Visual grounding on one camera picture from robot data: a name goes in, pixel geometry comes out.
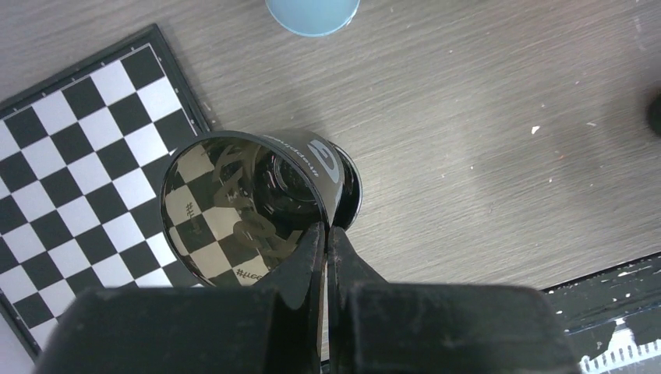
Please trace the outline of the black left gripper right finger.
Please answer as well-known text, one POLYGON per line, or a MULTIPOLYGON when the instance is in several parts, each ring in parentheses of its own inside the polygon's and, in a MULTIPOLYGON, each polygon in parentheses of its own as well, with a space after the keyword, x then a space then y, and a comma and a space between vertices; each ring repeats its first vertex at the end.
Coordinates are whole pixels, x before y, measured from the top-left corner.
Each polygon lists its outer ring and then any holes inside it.
POLYGON ((332 373, 577 373, 543 293, 385 281, 346 233, 327 236, 332 373))

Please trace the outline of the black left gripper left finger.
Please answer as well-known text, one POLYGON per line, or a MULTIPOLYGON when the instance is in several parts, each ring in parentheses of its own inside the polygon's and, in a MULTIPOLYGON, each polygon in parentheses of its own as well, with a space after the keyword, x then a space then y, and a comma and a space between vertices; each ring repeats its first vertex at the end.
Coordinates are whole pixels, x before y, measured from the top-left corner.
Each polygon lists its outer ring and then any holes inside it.
POLYGON ((252 286, 79 295, 37 373, 318 373, 325 227, 252 286))

